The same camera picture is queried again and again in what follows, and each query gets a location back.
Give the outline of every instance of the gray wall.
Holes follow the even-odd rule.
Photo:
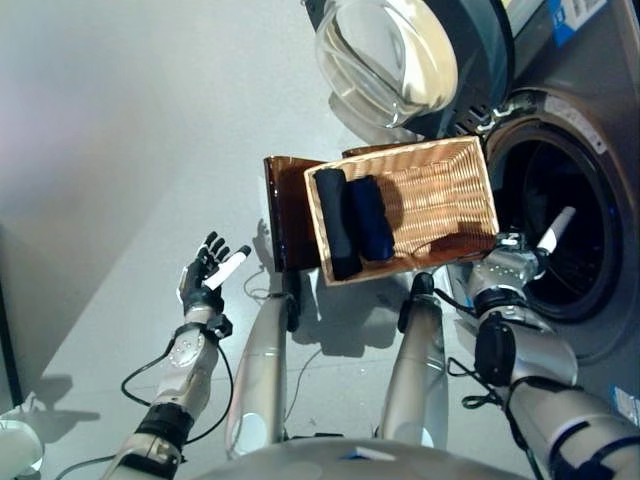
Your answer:
[[[0,272],[27,392],[177,170],[226,128],[207,84],[224,69],[202,55],[216,2],[164,3],[0,4]]]

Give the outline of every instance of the washing machine drum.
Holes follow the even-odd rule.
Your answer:
[[[306,2],[334,97],[360,121],[438,138],[506,99],[513,36],[500,0]]]
[[[613,162],[575,127],[545,112],[546,98],[531,94],[528,113],[514,114],[488,136],[487,159],[501,231],[524,232],[535,244],[565,206],[576,209],[545,276],[527,292],[544,316],[576,322],[591,318],[610,299],[624,235],[604,170]]]

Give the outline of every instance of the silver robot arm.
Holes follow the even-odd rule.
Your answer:
[[[245,246],[225,259],[229,249],[222,248],[223,244],[213,232],[185,268],[178,288],[184,325],[176,330],[167,349],[168,362],[158,393],[102,479],[174,477],[191,427],[209,401],[218,342],[232,332],[222,313],[219,287],[250,252]]]
[[[552,478],[640,478],[640,430],[576,387],[574,352],[523,293],[544,274],[574,213],[566,207],[535,250],[508,234],[475,265],[468,287],[479,317],[475,368],[485,382],[503,387],[516,442],[530,448]]]
[[[225,445],[238,458],[284,439],[285,295],[271,295],[260,309],[244,348]]]
[[[419,273],[414,278],[409,298],[400,310],[398,329],[404,337],[377,437],[445,450],[449,393],[442,309],[430,274]]]

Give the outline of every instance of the washing machine door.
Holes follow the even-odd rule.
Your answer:
[[[621,157],[624,146],[560,92],[524,90],[510,108],[485,137],[500,229],[524,232],[535,245],[563,207],[576,209],[546,274],[528,285],[529,304],[574,349],[581,386],[614,405],[619,389],[638,397],[637,147]],[[628,120],[637,126],[637,110]]]
[[[306,6],[312,22],[322,11],[316,55],[336,113],[348,111],[372,128],[404,127],[432,139],[473,131],[509,94],[514,42],[501,0],[334,0]]]

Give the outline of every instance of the washing machine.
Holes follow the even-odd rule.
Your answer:
[[[321,28],[326,9],[318,3],[324,2],[307,2],[307,9],[314,26]],[[447,27],[461,85],[446,109],[413,115],[403,127],[426,138],[482,137],[502,230],[522,231],[535,243],[564,206],[576,208],[546,275],[531,283],[527,294],[532,307],[574,348],[579,383],[637,421],[638,4],[534,2],[539,7],[524,20],[518,18],[516,31],[514,16],[506,9],[524,2],[504,1],[506,9],[500,3],[476,1],[474,8],[484,4],[490,18],[471,15],[475,24],[466,25],[442,2],[425,0]],[[468,41],[469,30],[484,46],[471,56],[461,54],[463,48],[456,44]],[[480,73],[469,75],[474,68]],[[450,265],[448,270],[456,300],[470,304],[470,266]],[[475,328],[470,317],[463,323]]]

